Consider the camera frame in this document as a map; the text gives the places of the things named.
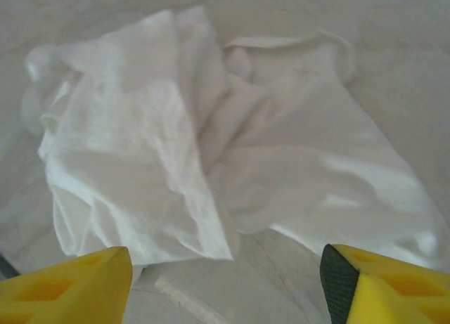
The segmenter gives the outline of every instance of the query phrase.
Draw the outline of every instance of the light gray floor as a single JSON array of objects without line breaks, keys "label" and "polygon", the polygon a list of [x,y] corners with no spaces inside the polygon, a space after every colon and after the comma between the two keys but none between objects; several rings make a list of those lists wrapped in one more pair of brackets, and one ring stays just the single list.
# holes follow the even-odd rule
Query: light gray floor
[{"label": "light gray floor", "polygon": [[[350,40],[355,100],[412,165],[450,223],[450,0],[0,0],[0,251],[26,273],[66,259],[51,224],[39,138],[20,123],[34,46],[95,37],[197,1],[222,41],[323,29]],[[243,238],[235,262],[144,272],[124,323],[327,323],[319,258],[272,231]]]}]

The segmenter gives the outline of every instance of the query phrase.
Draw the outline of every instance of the crumpled white fabric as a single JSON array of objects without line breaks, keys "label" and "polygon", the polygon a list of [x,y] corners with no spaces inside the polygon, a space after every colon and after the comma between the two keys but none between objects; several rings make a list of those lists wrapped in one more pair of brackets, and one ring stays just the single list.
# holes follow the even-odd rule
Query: crumpled white fabric
[{"label": "crumpled white fabric", "polygon": [[232,259],[272,227],[445,269],[449,230],[344,84],[351,46],[316,32],[220,46],[202,8],[42,46],[22,117],[66,254],[129,248],[135,266]]}]

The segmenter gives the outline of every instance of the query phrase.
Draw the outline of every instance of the white cloth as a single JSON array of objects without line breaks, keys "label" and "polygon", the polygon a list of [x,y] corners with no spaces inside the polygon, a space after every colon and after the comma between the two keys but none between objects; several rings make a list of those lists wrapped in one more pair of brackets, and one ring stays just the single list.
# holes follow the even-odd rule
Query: white cloth
[{"label": "white cloth", "polygon": [[222,48],[201,8],[31,52],[22,116],[66,254],[113,245],[136,266],[231,259],[272,227],[432,268],[449,230],[343,86],[351,46],[318,32]]}]

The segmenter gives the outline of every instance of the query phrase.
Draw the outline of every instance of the wrinkled fabric fold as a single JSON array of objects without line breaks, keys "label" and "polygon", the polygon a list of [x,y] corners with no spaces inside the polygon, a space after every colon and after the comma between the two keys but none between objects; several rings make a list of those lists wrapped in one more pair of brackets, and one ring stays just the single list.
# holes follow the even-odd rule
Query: wrinkled fabric fold
[{"label": "wrinkled fabric fold", "polygon": [[239,233],[271,227],[317,254],[333,242],[449,266],[439,212],[345,88],[356,69],[340,37],[220,46],[197,7],[36,48],[27,68],[22,116],[44,130],[66,254],[232,259]]}]

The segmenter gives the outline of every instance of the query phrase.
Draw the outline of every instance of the black rubber pad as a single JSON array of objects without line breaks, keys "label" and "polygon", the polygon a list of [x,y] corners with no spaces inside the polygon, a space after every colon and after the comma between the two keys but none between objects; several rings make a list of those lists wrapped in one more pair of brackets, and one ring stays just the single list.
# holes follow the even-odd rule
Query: black rubber pad
[{"label": "black rubber pad", "polygon": [[332,324],[345,324],[359,278],[356,270],[332,245],[323,249],[321,282]]},{"label": "black rubber pad", "polygon": [[0,281],[19,275],[19,272],[15,270],[14,267],[8,261],[6,261],[3,256],[0,255]]}]

